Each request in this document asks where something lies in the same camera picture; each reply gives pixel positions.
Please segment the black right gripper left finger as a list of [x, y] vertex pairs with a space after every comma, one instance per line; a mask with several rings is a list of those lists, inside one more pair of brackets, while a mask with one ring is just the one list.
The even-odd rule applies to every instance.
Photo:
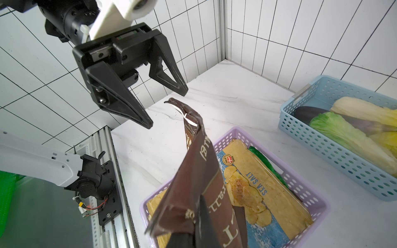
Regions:
[[172, 233], [166, 248], [194, 248], [194, 237], [189, 233]]

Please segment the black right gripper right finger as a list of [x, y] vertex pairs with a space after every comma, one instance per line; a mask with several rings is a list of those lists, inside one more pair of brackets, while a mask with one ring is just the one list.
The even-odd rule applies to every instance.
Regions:
[[209, 210], [206, 205], [205, 197], [200, 195], [199, 205], [196, 215], [195, 233], [194, 233], [194, 247], [195, 248], [219, 248], [217, 234], [213, 228], [212, 220], [209, 215]]

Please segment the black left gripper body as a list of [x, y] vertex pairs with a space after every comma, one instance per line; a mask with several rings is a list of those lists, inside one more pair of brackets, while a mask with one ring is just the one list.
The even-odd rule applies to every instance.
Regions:
[[155, 37], [161, 34], [145, 23], [76, 46], [73, 55], [85, 77], [95, 81], [122, 81], [147, 65]]

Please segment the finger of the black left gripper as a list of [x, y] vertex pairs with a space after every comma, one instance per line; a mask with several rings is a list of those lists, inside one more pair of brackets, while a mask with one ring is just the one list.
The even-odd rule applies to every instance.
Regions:
[[149, 32], [149, 77], [181, 96], [188, 92], [188, 86], [176, 64], [167, 38], [161, 32]]
[[85, 69], [85, 76], [93, 101], [100, 109], [127, 118], [146, 129], [153, 126], [144, 107], [109, 64], [100, 62], [89, 66]]

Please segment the brown Kettle chips bag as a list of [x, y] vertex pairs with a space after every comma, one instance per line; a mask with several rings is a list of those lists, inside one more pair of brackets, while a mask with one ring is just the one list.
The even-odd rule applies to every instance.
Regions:
[[220, 248], [246, 248], [244, 209], [231, 203], [202, 117], [177, 99], [170, 98], [167, 103], [184, 118], [188, 151], [150, 220], [146, 234], [155, 238], [165, 234], [189, 233], [194, 237], [199, 198], [203, 195]]

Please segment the blue kettle cooked chips bag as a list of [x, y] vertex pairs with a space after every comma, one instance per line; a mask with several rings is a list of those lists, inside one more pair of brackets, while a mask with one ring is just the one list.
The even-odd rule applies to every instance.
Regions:
[[299, 199], [245, 143], [232, 140], [217, 153], [233, 206], [245, 211], [250, 248], [282, 248], [313, 224]]

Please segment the green Chuba cassava chips bag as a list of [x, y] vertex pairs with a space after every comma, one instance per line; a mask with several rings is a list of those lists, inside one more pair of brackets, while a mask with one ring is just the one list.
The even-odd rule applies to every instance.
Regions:
[[287, 183], [285, 180], [281, 177], [281, 175], [275, 170], [275, 168], [272, 166], [270, 161], [255, 147], [250, 146], [249, 150], [256, 155], [265, 165], [266, 167], [278, 178], [278, 180], [285, 186], [288, 187]]

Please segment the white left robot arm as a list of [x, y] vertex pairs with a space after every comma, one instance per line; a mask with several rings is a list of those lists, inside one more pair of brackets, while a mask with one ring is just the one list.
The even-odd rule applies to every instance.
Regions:
[[[149, 65], [149, 77], [184, 96], [187, 84], [167, 38], [147, 24], [133, 25], [156, 1], [1, 1], [24, 13], [38, 7], [48, 35], [74, 44], [73, 55], [98, 107], [141, 125], [153, 121], [129, 92], [138, 80], [137, 69]], [[1, 170], [51, 182], [75, 192], [85, 216], [98, 215], [100, 225], [121, 211], [116, 175], [100, 157], [58, 153], [1, 132]]]

